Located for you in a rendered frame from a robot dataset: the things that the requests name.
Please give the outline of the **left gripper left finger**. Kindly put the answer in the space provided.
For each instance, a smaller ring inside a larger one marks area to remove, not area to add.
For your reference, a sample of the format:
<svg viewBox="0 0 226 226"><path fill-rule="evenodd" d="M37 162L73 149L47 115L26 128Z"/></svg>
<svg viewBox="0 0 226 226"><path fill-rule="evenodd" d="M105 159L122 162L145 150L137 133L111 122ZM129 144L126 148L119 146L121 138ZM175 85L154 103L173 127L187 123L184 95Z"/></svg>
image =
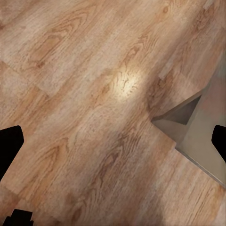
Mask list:
<svg viewBox="0 0 226 226"><path fill-rule="evenodd" d="M0 181L23 144L20 125L0 130Z"/></svg>

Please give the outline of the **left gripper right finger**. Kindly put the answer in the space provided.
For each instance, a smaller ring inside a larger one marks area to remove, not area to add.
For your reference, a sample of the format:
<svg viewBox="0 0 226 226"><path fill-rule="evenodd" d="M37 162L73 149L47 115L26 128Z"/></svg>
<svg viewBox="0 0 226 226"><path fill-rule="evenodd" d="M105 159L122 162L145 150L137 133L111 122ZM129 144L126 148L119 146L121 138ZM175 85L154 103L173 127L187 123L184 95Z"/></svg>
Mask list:
<svg viewBox="0 0 226 226"><path fill-rule="evenodd" d="M215 126L211 141L226 162L226 127Z"/></svg>

